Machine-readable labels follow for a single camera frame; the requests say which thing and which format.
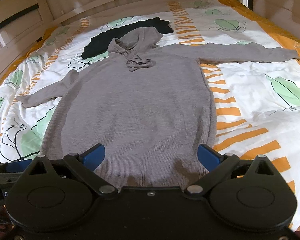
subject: screw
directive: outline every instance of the screw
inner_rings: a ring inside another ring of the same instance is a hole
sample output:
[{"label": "screw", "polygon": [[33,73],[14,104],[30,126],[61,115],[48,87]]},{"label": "screw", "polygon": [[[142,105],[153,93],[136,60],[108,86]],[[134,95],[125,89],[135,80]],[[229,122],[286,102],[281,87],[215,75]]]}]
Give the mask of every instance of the screw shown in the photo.
[{"label": "screw", "polygon": [[147,193],[147,196],[149,196],[149,197],[154,197],[154,196],[155,196],[155,192],[154,192],[154,191],[149,191],[149,192]]},{"label": "screw", "polygon": [[103,194],[110,194],[115,191],[115,187],[111,185],[104,185],[99,188],[100,192]]},{"label": "screw", "polygon": [[191,185],[187,187],[187,191],[191,194],[198,194],[203,191],[203,188],[199,185]]},{"label": "screw", "polygon": [[13,239],[14,239],[14,240],[25,240],[25,239],[23,238],[23,236],[15,236]]}]

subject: wrinkled fabric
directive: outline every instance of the wrinkled fabric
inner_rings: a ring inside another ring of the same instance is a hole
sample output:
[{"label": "wrinkled fabric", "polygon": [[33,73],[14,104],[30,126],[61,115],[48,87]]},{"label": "wrinkled fabric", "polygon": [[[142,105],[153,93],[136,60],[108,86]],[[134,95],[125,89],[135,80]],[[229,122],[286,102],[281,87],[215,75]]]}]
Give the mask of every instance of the wrinkled fabric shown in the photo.
[{"label": "wrinkled fabric", "polygon": [[17,97],[24,107],[32,107],[63,95],[41,153],[61,159],[102,143],[106,156],[95,172],[114,186],[185,188],[203,175],[198,146],[212,147],[216,138],[214,98],[197,62],[298,57],[295,50],[258,44],[161,48],[156,45],[161,38],[154,27],[135,29],[111,41],[107,59]]},{"label": "wrinkled fabric", "polygon": [[91,42],[84,47],[81,55],[83,59],[95,57],[105,52],[114,38],[122,38],[125,34],[141,27],[155,27],[159,33],[167,34],[173,33],[173,29],[169,26],[169,21],[161,20],[159,17],[148,19],[145,21],[138,21],[119,28],[113,28],[100,33],[98,36],[91,38]]}]

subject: hood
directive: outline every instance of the hood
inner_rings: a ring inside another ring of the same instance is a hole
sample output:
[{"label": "hood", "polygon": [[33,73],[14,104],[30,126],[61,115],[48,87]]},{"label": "hood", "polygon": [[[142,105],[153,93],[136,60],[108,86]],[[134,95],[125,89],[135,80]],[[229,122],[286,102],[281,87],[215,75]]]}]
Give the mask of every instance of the hood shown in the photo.
[{"label": "hood", "polygon": [[121,39],[114,38],[109,44],[108,52],[123,55],[127,59],[127,67],[130,71],[152,67],[155,65],[155,62],[140,55],[158,47],[156,43],[162,37],[163,35],[154,27],[136,28]]}]

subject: bedsheet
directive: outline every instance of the bedsheet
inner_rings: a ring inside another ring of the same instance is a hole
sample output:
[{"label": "bedsheet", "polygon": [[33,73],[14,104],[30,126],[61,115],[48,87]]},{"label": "bedsheet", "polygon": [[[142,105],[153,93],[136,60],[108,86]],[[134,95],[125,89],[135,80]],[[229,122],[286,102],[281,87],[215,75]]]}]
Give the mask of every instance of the bedsheet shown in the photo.
[{"label": "bedsheet", "polygon": [[[110,28],[159,16],[175,30],[160,46],[259,43],[266,48],[297,49],[300,41],[258,17],[235,0],[171,1],[167,12],[127,17],[97,27],[93,17],[57,28],[0,86],[0,162],[38,153],[60,98],[25,109],[14,98],[61,80],[71,69],[81,71],[107,57],[83,60],[90,38]],[[244,159],[266,154],[295,192],[300,225],[300,61],[201,65],[217,111],[214,149]]]}]

